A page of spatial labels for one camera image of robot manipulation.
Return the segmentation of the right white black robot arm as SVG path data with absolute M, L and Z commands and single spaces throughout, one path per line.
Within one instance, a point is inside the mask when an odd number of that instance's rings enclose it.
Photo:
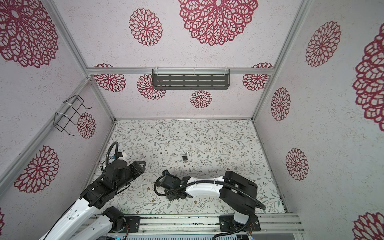
M 180 179 L 165 170 L 154 184 L 155 194 L 170 202 L 196 197 L 219 198 L 235 211 L 232 216 L 219 217 L 220 230 L 224 233 L 261 230 L 256 209 L 265 210 L 266 206 L 257 199 L 257 191 L 255 183 L 232 171 L 213 179 Z

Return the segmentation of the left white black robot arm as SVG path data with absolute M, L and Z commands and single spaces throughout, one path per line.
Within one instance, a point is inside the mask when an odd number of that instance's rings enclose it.
M 80 197 L 65 211 L 42 240 L 69 240 L 92 215 L 116 195 L 125 191 L 130 183 L 145 172 L 146 162 L 114 160 L 102 174 L 80 194 Z

